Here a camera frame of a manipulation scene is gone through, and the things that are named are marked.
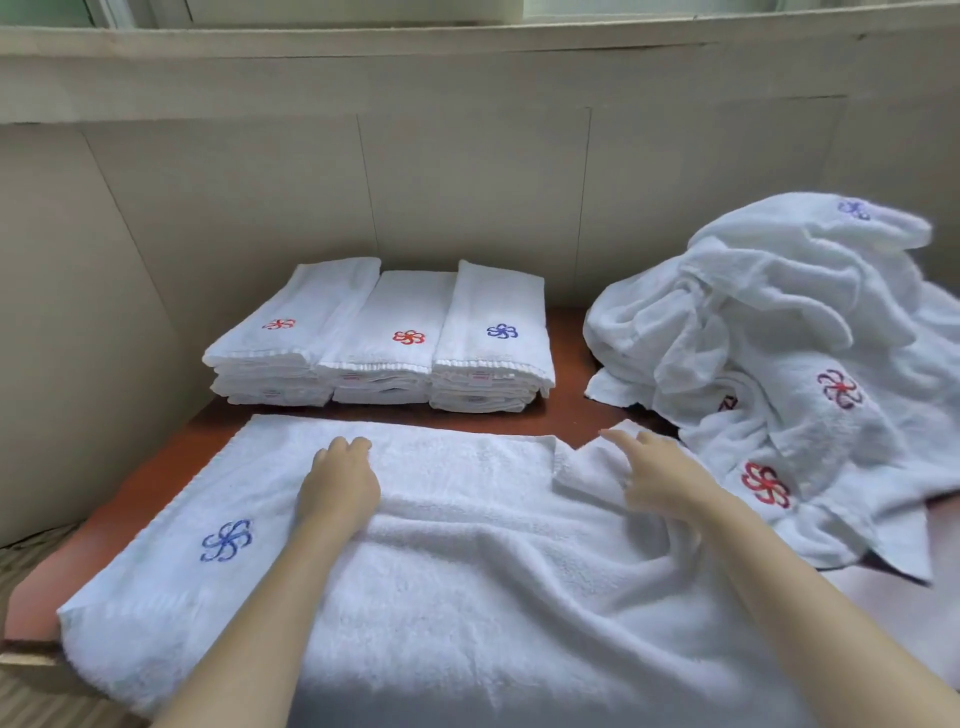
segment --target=wall panel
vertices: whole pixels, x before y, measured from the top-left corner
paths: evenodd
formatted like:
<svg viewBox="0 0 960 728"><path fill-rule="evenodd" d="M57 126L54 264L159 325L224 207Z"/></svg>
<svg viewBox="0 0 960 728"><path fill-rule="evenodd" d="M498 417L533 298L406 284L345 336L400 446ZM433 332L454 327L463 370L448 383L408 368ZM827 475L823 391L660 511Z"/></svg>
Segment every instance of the wall panel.
<svg viewBox="0 0 960 728"><path fill-rule="evenodd" d="M84 137L0 127L0 544L85 517L196 379Z"/></svg>
<svg viewBox="0 0 960 728"><path fill-rule="evenodd" d="M587 151L587 109L363 115L384 264L516 268L568 303Z"/></svg>
<svg viewBox="0 0 960 728"><path fill-rule="evenodd" d="M841 99L595 109L577 300L682 253L718 215L820 180Z"/></svg>
<svg viewBox="0 0 960 728"><path fill-rule="evenodd" d="M84 133L195 360L297 263L376 255L355 116Z"/></svg>

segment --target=embroidered logo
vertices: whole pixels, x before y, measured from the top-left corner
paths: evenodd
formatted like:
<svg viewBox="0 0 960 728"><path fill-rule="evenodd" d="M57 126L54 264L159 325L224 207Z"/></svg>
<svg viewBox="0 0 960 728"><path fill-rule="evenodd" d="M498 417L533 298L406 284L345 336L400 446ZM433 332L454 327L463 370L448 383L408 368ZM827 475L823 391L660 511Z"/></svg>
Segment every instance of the embroidered logo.
<svg viewBox="0 0 960 728"><path fill-rule="evenodd" d="M398 331L395 333L394 341L398 341L404 346L410 346L411 344L422 344L426 341L426 336L411 328L409 331Z"/></svg>
<svg viewBox="0 0 960 728"><path fill-rule="evenodd" d="M817 376L817 383L824 385L824 397L840 409L853 409L863 403L863 392L856 382L835 369L827 369Z"/></svg>
<svg viewBox="0 0 960 728"><path fill-rule="evenodd" d="M260 328L276 331L278 328L293 328L296 323L297 319L273 319L269 324L264 324Z"/></svg>
<svg viewBox="0 0 960 728"><path fill-rule="evenodd" d="M200 560L229 561L237 555L237 551L249 546L252 541L249 520L228 521L220 526L219 533L211 533L204 539L204 548L207 552L201 555Z"/></svg>
<svg viewBox="0 0 960 728"><path fill-rule="evenodd" d="M841 212L846 212L857 220L866 221L872 219L870 213L867 212L867 204L860 200L841 200L840 204L837 205L837 209Z"/></svg>
<svg viewBox="0 0 960 728"><path fill-rule="evenodd" d="M773 468L748 462L744 465L740 482L752 490L761 503L790 507L790 489L780 482Z"/></svg>
<svg viewBox="0 0 960 728"><path fill-rule="evenodd" d="M516 339L518 334L514 327L508 327L506 324L497 324L495 327L487 329L487 335L497 339Z"/></svg>

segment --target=blue embroidered logo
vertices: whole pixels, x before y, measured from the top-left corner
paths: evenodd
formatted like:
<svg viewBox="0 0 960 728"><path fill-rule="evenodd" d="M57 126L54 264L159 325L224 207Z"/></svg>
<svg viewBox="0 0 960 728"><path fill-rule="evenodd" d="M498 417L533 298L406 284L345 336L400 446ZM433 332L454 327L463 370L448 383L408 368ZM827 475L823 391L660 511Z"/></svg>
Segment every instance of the blue embroidered logo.
<svg viewBox="0 0 960 728"><path fill-rule="evenodd" d="M208 549L208 552L201 555L200 560L229 561L237 555L237 551L249 546L252 541L250 521L228 521L220 526L219 533L211 533L204 539L204 548Z"/></svg>
<svg viewBox="0 0 960 728"><path fill-rule="evenodd" d="M866 203L862 203L859 200L841 200L840 204L837 205L837 209L841 212L846 212L851 217L855 217L857 220L870 220L870 213L867 212Z"/></svg>
<svg viewBox="0 0 960 728"><path fill-rule="evenodd" d="M516 339L516 329L508 327L506 324L497 324L495 327L487 329L487 335L497 339Z"/></svg>

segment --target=right hand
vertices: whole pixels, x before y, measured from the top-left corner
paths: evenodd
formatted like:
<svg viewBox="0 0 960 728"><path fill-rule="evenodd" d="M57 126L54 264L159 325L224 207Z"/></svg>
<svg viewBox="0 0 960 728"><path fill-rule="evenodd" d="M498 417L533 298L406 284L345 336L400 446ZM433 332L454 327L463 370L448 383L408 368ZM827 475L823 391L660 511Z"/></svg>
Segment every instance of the right hand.
<svg viewBox="0 0 960 728"><path fill-rule="evenodd" d="M297 497L298 525L334 525L350 538L367 524L380 502L380 483L370 467L371 446L366 437L349 444L335 437L329 448L318 450Z"/></svg>
<svg viewBox="0 0 960 728"><path fill-rule="evenodd" d="M728 495L675 440L647 430L633 438L620 429L604 429L600 436L620 448L630 461L633 478L624 499L633 511L692 522Z"/></svg>

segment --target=flat towel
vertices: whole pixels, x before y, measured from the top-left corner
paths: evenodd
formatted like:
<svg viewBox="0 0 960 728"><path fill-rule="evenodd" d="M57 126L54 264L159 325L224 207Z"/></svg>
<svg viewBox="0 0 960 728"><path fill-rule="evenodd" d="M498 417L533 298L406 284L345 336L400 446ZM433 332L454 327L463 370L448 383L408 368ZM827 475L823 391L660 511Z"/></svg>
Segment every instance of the flat towel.
<svg viewBox="0 0 960 728"><path fill-rule="evenodd" d="M375 257L298 265L283 288L206 350L204 364L221 372L270 359L309 368L359 312L379 273Z"/></svg>
<svg viewBox="0 0 960 728"><path fill-rule="evenodd" d="M331 575L294 728L812 725L707 554L552 482L564 443L281 416L254 417L61 607L79 673L155 715L336 435L372 440L383 499Z"/></svg>
<svg viewBox="0 0 960 728"><path fill-rule="evenodd" d="M590 397L640 402L818 568L870 549L930 579L924 500L957 488L960 303L907 250L922 219L793 193L610 286Z"/></svg>
<svg viewBox="0 0 960 728"><path fill-rule="evenodd" d="M387 271L319 367L340 373L429 375L455 273Z"/></svg>

